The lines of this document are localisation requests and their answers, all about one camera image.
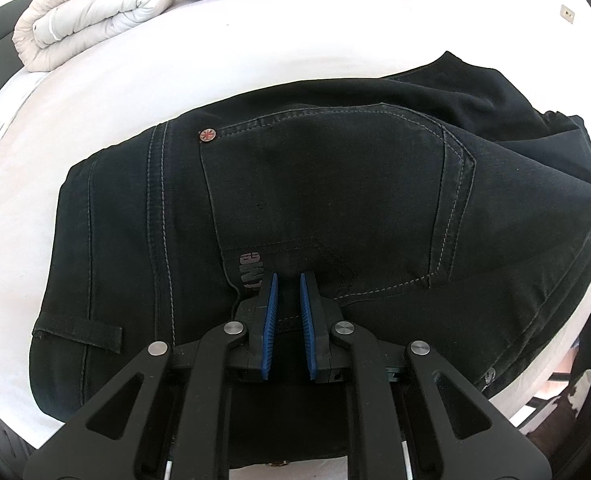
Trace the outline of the black denim pants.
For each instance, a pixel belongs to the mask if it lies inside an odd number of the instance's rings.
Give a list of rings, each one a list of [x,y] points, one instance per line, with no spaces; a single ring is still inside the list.
[[[60,190],[33,396],[68,419],[151,342],[197,340],[305,271],[515,414],[591,313],[583,120],[447,53],[241,94],[89,156]]]

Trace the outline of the white bed mattress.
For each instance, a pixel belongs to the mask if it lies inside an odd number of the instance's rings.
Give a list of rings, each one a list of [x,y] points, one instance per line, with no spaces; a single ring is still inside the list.
[[[30,388],[56,210],[73,166],[241,94],[377,79],[447,53],[497,70],[541,113],[580,117],[591,139],[591,0],[184,0],[53,72],[9,80],[0,92],[0,431],[24,452],[22,477],[80,410],[56,419]],[[278,279],[267,378],[227,380],[226,479],[352,479],[346,389],[309,378],[301,275]],[[548,458],[548,479],[591,479],[591,313],[524,406],[503,415]]]

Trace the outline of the folded white beige duvet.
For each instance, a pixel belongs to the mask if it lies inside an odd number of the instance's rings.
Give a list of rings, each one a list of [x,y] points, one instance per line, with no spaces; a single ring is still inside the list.
[[[51,72],[166,11],[176,0],[32,0],[12,41],[26,70]]]

